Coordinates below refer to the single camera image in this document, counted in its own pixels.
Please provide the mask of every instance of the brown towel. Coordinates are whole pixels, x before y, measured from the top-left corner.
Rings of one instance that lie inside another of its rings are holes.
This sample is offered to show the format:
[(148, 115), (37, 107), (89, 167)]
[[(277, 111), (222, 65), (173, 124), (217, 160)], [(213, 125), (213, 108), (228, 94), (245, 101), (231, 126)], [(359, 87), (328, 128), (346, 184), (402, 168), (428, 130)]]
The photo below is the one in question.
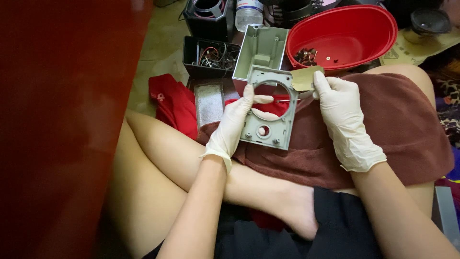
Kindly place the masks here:
[[(364, 125), (383, 148), (404, 185), (434, 181), (454, 167), (450, 143), (428, 98), (399, 74), (353, 74), (343, 77), (359, 86)], [(219, 123), (201, 127), (197, 142), (205, 145)], [(298, 104), (289, 150), (241, 141), (233, 159), (265, 175), (303, 185), (353, 188), (340, 167), (323, 122), (319, 102)]]

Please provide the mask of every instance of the gloved hand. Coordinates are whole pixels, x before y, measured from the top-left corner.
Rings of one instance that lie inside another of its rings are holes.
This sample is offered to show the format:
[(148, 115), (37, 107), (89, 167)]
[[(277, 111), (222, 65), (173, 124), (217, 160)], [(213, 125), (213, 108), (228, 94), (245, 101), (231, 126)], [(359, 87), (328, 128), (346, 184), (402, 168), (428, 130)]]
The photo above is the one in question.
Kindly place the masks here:
[[(253, 106), (253, 103), (271, 103), (273, 96), (255, 95), (254, 87), (247, 85), (243, 91), (243, 97), (230, 103), (225, 107), (222, 120), (219, 127), (211, 134), (206, 149), (200, 158), (206, 155), (214, 154), (224, 159), (227, 173), (231, 170), (231, 157), (235, 153), (236, 147), (240, 142), (241, 131), (244, 126), (247, 113)], [(256, 111), (259, 116), (269, 117), (259, 110)]]
[(367, 172), (386, 161), (381, 147), (375, 145), (362, 122), (358, 85), (336, 77), (314, 73), (313, 98), (320, 101), (321, 114), (334, 142), (334, 150), (346, 171)]

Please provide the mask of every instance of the forearm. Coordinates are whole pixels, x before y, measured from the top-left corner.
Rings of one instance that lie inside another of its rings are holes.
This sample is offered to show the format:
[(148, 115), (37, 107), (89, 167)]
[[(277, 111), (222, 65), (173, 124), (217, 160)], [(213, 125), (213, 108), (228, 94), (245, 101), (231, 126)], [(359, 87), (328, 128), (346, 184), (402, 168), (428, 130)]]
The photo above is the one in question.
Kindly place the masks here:
[(460, 258), (436, 225), (418, 208), (386, 162), (352, 172), (383, 254), (389, 259)]
[(158, 253), (158, 259), (206, 259), (214, 257), (217, 224), (226, 182), (221, 157), (203, 158), (171, 230)]

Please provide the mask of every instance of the round speaker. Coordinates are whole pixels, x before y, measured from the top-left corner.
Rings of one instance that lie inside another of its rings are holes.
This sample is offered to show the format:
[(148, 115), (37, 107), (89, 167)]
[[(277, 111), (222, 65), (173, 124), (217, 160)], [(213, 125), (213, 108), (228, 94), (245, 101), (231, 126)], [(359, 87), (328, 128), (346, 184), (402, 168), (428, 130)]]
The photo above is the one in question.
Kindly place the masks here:
[(435, 9), (418, 9), (410, 15), (412, 30), (417, 34), (448, 33), (452, 29), (446, 12)]

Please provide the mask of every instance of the red wire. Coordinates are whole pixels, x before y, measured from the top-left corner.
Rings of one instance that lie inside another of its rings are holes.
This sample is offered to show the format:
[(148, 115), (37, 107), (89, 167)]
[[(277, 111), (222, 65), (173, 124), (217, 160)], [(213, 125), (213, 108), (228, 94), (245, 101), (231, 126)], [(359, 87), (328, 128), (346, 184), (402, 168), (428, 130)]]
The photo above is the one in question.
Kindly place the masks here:
[(201, 57), (200, 57), (200, 59), (198, 60), (198, 63), (201, 63), (201, 59), (203, 58), (204, 53), (206, 53), (206, 51), (207, 51), (208, 49), (210, 49), (210, 48), (213, 48), (213, 49), (217, 52), (217, 57), (219, 57), (219, 51), (217, 51), (216, 48), (214, 48), (214, 47), (207, 47), (207, 48), (205, 48), (205, 50), (204, 50), (203, 53), (201, 54)]

